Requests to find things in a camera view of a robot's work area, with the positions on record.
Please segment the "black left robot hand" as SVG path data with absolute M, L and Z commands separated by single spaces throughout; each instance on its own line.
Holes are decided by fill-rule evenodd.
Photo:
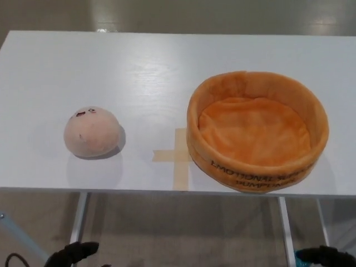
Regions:
M 79 241 L 66 245 L 64 249 L 53 253 L 46 261 L 44 267 L 71 267 L 79 261 L 97 253 L 99 243 Z

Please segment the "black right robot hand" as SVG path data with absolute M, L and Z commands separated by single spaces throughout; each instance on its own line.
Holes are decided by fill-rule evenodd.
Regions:
M 321 266 L 355 267 L 354 256 L 330 246 L 322 245 L 318 248 L 301 249 L 296 252 L 296 257 L 303 262 Z

